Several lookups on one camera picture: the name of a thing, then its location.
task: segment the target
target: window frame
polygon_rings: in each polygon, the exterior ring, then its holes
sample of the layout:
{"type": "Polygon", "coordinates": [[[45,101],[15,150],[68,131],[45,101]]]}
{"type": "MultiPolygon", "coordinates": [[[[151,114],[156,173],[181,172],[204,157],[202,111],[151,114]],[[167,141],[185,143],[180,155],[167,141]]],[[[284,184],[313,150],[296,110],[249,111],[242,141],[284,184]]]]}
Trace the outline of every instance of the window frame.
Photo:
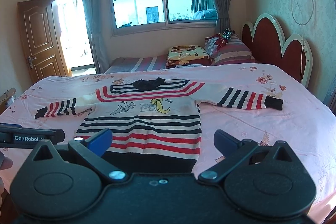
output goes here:
{"type": "Polygon", "coordinates": [[[112,36],[147,32],[153,30],[167,30],[167,29],[184,29],[184,28],[214,28],[216,20],[169,20],[168,0],[162,0],[164,22],[147,23],[141,25],[128,26],[125,28],[117,28],[114,1],[109,0],[110,18],[112,21],[112,36]]]}

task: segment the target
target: doorway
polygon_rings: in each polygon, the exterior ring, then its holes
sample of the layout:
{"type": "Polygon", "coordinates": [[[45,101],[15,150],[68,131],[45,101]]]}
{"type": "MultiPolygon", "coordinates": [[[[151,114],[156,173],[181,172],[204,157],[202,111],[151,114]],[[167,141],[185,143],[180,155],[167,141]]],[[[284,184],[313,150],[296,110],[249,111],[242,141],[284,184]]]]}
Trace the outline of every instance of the doorway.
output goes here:
{"type": "Polygon", "coordinates": [[[73,76],[96,74],[82,0],[55,0],[64,59],[73,76]]]}

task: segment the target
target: striped sweater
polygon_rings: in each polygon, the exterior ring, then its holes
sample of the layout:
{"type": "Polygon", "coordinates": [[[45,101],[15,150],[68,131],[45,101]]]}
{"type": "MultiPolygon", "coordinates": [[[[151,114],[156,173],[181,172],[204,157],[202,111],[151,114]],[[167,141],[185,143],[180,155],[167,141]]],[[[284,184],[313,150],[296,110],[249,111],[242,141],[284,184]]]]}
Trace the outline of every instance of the striped sweater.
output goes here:
{"type": "Polygon", "coordinates": [[[90,109],[76,137],[88,138],[110,128],[113,141],[109,151],[115,152],[116,158],[130,153],[128,162],[152,165],[153,171],[175,171],[174,165],[184,166],[178,171],[191,171],[201,148],[202,102],[247,110],[282,110],[283,104],[280,99],[220,84],[158,78],[103,86],[89,95],[51,103],[39,109],[35,118],[76,115],[90,109]]]}

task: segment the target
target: door handle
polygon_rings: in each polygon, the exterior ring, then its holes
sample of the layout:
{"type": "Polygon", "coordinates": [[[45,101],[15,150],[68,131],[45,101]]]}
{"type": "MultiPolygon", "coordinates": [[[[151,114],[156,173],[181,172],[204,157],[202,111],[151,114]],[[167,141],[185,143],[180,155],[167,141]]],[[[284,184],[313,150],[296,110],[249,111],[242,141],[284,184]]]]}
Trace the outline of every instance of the door handle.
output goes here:
{"type": "Polygon", "coordinates": [[[30,66],[31,69],[34,68],[34,66],[33,66],[33,61],[36,60],[36,59],[37,59],[36,57],[34,57],[34,58],[32,59],[30,56],[28,56],[28,63],[29,63],[29,66],[30,66]]]}

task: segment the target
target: sweater sleeve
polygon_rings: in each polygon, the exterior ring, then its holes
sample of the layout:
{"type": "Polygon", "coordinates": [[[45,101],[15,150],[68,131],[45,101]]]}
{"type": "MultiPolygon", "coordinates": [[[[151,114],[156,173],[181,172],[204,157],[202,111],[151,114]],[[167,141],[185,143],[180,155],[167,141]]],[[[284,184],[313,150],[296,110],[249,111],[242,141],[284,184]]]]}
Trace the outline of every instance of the sweater sleeve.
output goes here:
{"type": "Polygon", "coordinates": [[[100,102],[97,99],[96,92],[80,96],[77,98],[56,101],[44,108],[37,110],[35,119],[40,117],[56,117],[62,115],[76,115],[88,109],[94,110],[95,105],[100,102]]]}
{"type": "Polygon", "coordinates": [[[220,84],[202,84],[202,87],[191,95],[198,103],[248,110],[263,108],[282,110],[283,100],[281,99],[220,84]]]}

